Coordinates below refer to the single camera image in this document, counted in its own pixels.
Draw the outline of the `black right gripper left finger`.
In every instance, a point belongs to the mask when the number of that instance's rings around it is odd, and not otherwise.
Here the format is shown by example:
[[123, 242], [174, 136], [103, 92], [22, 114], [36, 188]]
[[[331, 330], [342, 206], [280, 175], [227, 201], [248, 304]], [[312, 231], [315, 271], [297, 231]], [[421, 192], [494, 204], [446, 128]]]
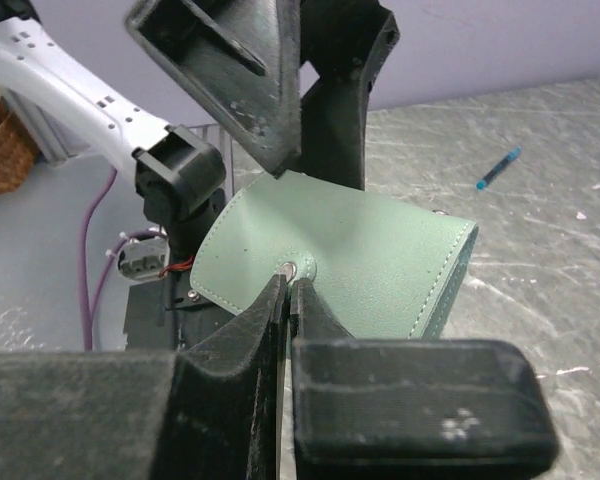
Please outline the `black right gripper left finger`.
[[286, 282], [183, 351], [0, 353], [0, 479], [274, 479]]

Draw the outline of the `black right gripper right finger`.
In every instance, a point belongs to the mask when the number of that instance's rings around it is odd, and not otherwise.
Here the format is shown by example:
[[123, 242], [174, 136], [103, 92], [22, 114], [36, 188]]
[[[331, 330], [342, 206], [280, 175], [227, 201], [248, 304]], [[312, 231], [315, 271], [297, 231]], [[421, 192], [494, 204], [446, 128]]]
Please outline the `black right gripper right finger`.
[[560, 442], [530, 362], [485, 339], [356, 339], [291, 290], [300, 479], [532, 479]]

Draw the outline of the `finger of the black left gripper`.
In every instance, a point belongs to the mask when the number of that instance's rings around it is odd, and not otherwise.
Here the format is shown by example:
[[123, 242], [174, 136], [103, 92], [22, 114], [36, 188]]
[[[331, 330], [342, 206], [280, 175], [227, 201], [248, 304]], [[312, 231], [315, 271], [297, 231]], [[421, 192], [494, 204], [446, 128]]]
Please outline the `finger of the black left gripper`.
[[299, 2], [137, 1], [124, 24], [263, 170], [299, 157]]
[[396, 43], [394, 13], [378, 1], [301, 3], [301, 62], [318, 79], [302, 98], [299, 172], [365, 188], [369, 96]]

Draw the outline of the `mint green card holder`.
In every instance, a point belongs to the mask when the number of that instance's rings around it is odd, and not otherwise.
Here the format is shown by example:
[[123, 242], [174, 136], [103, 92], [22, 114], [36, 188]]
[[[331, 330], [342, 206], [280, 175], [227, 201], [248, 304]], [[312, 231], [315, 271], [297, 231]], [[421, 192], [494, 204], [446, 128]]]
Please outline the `mint green card holder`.
[[203, 240], [191, 287], [239, 314], [291, 264], [353, 336], [442, 333], [478, 234], [470, 220], [300, 173], [262, 174]]

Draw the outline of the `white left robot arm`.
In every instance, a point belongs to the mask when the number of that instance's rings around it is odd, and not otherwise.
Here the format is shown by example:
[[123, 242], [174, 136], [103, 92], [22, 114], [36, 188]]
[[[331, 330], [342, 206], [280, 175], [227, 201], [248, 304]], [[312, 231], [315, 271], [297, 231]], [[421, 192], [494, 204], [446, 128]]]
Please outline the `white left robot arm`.
[[[270, 175], [364, 188], [369, 96], [400, 38], [381, 3], [138, 1], [125, 26]], [[0, 87], [126, 174], [173, 258], [197, 254], [229, 172], [216, 147], [92, 74], [47, 35], [28, 1], [0, 1]]]

